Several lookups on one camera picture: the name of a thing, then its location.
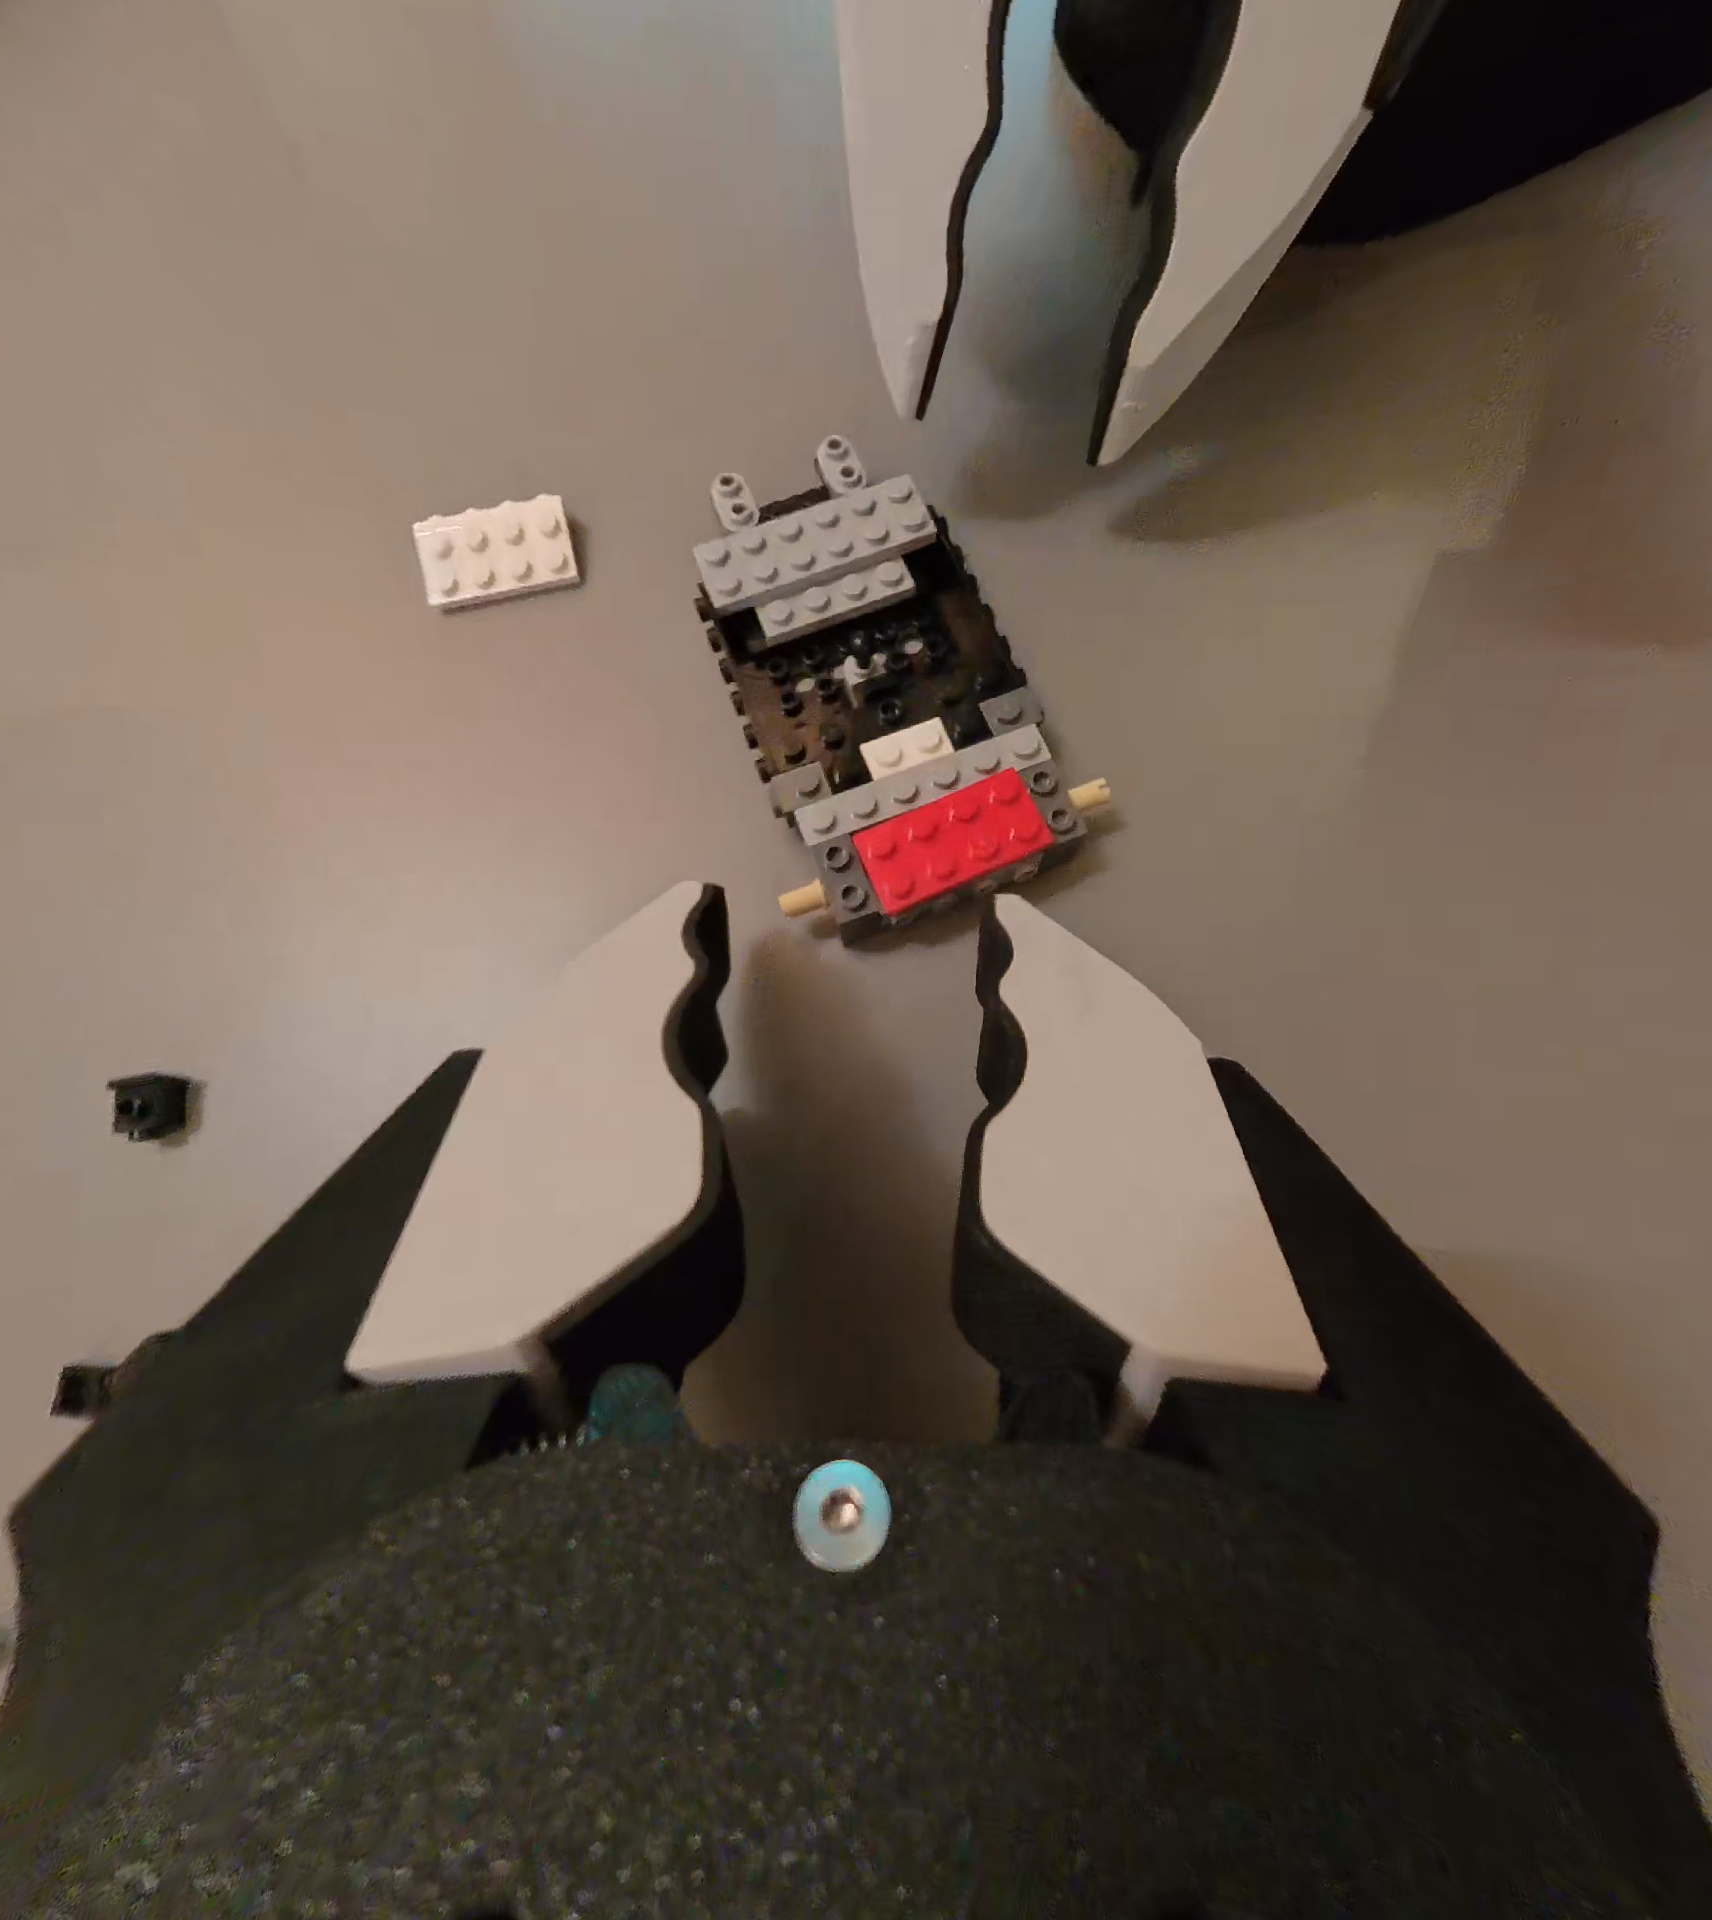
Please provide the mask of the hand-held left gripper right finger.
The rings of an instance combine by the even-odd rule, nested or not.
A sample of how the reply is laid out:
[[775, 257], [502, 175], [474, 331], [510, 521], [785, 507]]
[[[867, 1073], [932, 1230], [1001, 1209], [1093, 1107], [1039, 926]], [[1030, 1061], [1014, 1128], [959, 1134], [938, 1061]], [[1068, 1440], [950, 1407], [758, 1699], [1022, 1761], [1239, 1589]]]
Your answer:
[[999, 1377], [1297, 1386], [1330, 1371], [1195, 1034], [1022, 894], [974, 950], [952, 1325]]

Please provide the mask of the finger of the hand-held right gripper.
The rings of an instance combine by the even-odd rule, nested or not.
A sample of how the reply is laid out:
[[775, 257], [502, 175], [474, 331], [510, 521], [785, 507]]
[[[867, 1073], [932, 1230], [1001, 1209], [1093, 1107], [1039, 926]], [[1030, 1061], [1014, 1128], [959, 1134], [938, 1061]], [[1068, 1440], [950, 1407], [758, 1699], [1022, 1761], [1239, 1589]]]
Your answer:
[[1008, 0], [841, 0], [841, 102], [867, 331], [928, 418], [959, 305], [963, 210], [1001, 128]]
[[1248, 0], [1195, 128], [1156, 158], [1145, 291], [1116, 331], [1093, 464], [1116, 464], [1200, 379], [1369, 122], [1395, 0]]

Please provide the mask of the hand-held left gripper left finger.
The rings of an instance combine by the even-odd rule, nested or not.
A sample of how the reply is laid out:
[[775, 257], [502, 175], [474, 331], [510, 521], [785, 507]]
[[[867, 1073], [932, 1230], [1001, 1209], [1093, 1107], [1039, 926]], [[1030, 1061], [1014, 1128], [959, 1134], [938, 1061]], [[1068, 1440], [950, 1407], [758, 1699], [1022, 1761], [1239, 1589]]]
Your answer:
[[729, 1326], [747, 1237], [712, 1115], [722, 975], [722, 887], [673, 881], [484, 1047], [351, 1377], [680, 1377]]

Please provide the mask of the black toy brick assembly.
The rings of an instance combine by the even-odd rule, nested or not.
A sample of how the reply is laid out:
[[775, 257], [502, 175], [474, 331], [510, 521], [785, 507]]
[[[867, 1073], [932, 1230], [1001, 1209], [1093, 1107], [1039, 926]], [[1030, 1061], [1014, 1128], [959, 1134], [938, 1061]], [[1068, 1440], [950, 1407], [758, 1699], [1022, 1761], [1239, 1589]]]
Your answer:
[[698, 619], [749, 771], [813, 859], [777, 894], [847, 950], [1068, 859], [1116, 806], [1068, 780], [950, 521], [917, 480], [867, 480], [848, 438], [761, 507], [706, 481]]

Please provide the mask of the white toy brick plate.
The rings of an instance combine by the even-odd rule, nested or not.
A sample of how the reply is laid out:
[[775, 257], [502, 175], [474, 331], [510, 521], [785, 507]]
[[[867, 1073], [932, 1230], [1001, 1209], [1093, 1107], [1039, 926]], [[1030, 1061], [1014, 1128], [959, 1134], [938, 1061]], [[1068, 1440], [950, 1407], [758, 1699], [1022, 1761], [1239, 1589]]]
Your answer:
[[409, 528], [425, 609], [484, 609], [502, 598], [583, 587], [560, 496], [474, 507]]

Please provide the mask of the grey desk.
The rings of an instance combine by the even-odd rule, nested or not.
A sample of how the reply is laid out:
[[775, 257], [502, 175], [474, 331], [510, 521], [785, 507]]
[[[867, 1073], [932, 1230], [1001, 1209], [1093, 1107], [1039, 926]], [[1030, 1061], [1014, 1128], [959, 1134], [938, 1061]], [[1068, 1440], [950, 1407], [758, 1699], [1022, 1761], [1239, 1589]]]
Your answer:
[[[928, 422], [830, 4], [0, 4], [0, 1526], [451, 1051], [722, 881], [712, 1440], [963, 1440], [970, 926], [841, 950], [690, 619], [718, 464], [950, 515], [1104, 841], [1039, 900], [1239, 1061], [1661, 1526], [1712, 1804], [1712, 91], [1297, 252], [1085, 474], [1129, 156], [1008, 12]], [[425, 609], [560, 496], [583, 587]], [[201, 1081], [182, 1149], [110, 1081]]]

